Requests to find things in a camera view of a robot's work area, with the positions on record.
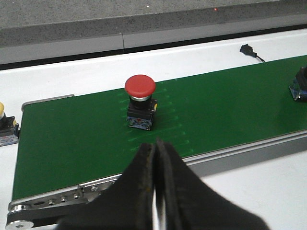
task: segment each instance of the red button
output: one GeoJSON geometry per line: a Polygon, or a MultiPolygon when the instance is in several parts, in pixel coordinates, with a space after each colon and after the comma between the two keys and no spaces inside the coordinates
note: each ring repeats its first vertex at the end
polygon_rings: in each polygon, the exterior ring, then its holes
{"type": "Polygon", "coordinates": [[[134,75],[126,81],[125,90],[132,97],[148,97],[155,90],[155,82],[146,75],[134,75]]]}

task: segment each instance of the black object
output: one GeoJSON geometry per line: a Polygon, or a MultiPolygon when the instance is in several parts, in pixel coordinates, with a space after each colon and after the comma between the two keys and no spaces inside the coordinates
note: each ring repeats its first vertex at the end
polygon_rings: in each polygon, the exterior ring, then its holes
{"type": "Polygon", "coordinates": [[[0,119],[0,138],[11,135],[19,136],[19,125],[14,125],[14,121],[14,116],[6,116],[4,113],[3,118],[0,119]]]}
{"type": "Polygon", "coordinates": [[[127,110],[129,127],[150,130],[154,122],[153,119],[157,103],[158,101],[151,97],[142,102],[130,99],[127,110]]]}
{"type": "Polygon", "coordinates": [[[259,58],[262,62],[265,62],[262,58],[260,58],[257,53],[254,52],[253,47],[249,46],[248,44],[241,46],[240,52],[245,55],[252,56],[254,58],[259,58]]]}
{"type": "Polygon", "coordinates": [[[173,146],[141,144],[122,176],[57,230],[151,230],[153,187],[168,230],[268,230],[264,221],[205,185],[173,146]]]}
{"type": "Polygon", "coordinates": [[[152,230],[154,145],[141,144],[122,176],[57,230],[152,230]]]}
{"type": "Polygon", "coordinates": [[[299,88],[307,91],[307,66],[305,68],[302,67],[295,78],[299,84],[299,88]]]}

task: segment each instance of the gray floor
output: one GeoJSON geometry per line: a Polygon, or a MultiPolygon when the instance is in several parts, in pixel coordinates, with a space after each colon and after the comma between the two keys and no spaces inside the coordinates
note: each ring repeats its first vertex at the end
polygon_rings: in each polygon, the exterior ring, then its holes
{"type": "Polygon", "coordinates": [[[0,0],[0,28],[189,11],[270,0],[0,0]]]}

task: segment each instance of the black cable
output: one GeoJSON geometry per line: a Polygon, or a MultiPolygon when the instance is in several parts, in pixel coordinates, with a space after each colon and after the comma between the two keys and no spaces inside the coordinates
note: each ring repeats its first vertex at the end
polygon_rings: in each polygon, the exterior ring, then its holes
{"type": "Polygon", "coordinates": [[[240,52],[245,55],[252,56],[254,58],[259,58],[262,62],[265,62],[265,60],[260,58],[257,53],[254,52],[253,47],[249,46],[248,44],[241,46],[240,52]]]}
{"type": "Polygon", "coordinates": [[[263,60],[262,58],[260,58],[258,55],[257,55],[257,58],[259,58],[262,62],[265,62],[265,60],[263,60]]]}

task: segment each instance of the yellow button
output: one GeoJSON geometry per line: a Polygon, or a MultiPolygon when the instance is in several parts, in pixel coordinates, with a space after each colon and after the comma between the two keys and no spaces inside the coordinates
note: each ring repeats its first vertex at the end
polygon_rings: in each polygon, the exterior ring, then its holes
{"type": "Polygon", "coordinates": [[[0,102],[0,115],[4,112],[4,105],[0,102]]]}

